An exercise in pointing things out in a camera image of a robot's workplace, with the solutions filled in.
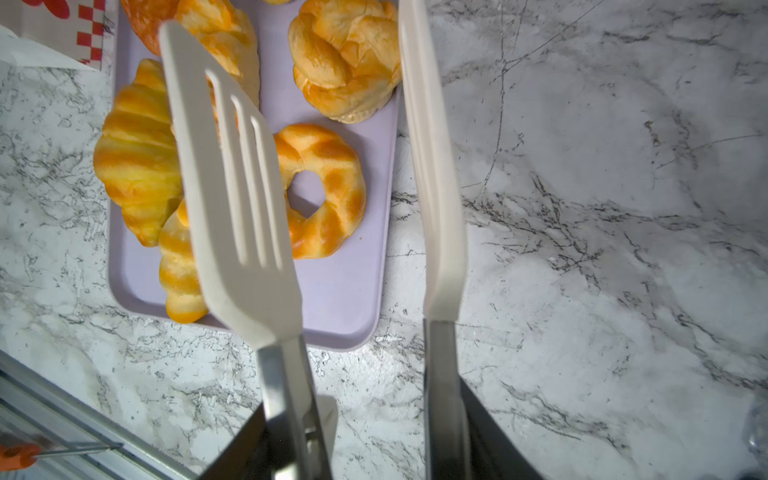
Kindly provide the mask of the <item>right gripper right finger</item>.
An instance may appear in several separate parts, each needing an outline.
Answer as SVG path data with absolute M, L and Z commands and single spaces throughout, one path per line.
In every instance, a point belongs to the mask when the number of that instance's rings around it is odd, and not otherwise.
M 542 480 L 463 378 L 461 394 L 468 419 L 472 478 Z

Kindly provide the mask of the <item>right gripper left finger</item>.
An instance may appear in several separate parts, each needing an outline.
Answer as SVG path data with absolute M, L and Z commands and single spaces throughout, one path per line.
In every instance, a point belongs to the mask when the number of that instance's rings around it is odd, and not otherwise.
M 199 480 L 243 479 L 270 479 L 268 434 L 262 404 L 199 477 Z

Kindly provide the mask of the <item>small striped croissant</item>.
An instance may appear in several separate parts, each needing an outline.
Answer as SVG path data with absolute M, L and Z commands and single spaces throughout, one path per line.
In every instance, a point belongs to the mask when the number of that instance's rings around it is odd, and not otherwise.
M 186 202 L 163 226 L 159 236 L 159 281 L 166 292 L 166 312 L 181 324 L 194 323 L 208 313 L 191 245 Z

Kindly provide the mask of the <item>steel tongs with white tips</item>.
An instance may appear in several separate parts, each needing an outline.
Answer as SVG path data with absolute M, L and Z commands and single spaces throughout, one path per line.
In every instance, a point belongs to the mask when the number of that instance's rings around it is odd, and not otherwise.
M 425 236 L 426 467 L 471 477 L 455 326 L 467 235 L 428 8 L 398 19 L 405 106 Z M 256 353 L 271 479 L 331 477 L 329 437 L 302 326 L 276 144 L 258 108 L 175 21 L 159 32 L 190 234 L 204 300 Z

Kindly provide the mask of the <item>white paper bag with flower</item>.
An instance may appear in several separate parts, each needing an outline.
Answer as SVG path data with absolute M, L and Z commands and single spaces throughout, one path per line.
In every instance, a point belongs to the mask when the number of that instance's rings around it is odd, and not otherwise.
M 101 70 L 106 7 L 100 0 L 1 0 L 1 61 Z

